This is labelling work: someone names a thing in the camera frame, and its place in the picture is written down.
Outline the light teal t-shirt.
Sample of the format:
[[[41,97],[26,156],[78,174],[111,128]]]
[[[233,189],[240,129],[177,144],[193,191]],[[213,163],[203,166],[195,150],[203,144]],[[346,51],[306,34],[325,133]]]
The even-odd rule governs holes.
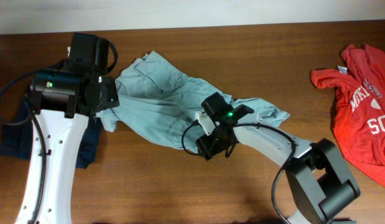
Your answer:
[[[121,121],[151,143],[197,151],[195,141],[205,132],[191,124],[216,87],[184,74],[156,52],[137,58],[115,83],[119,106],[97,113],[106,131],[115,131]]]

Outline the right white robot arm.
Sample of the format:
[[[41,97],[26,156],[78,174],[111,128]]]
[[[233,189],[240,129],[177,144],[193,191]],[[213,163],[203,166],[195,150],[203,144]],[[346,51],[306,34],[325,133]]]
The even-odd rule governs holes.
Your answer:
[[[256,149],[275,162],[279,171],[273,181],[271,200],[275,211],[276,187],[285,174],[297,207],[284,223],[331,223],[361,191],[337,146],[328,139],[319,142],[295,137],[270,125],[246,105],[233,107],[214,93],[195,114],[204,135],[195,142],[198,155],[206,160],[224,152],[230,156],[240,143]]]

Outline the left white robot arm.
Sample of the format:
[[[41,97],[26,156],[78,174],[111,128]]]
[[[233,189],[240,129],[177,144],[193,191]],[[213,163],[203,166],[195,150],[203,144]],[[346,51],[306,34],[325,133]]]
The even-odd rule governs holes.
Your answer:
[[[119,106],[117,56],[108,40],[75,33],[68,58],[37,72],[27,104],[33,127],[32,153],[22,207],[16,223],[71,223],[72,185],[77,155],[96,113]]]

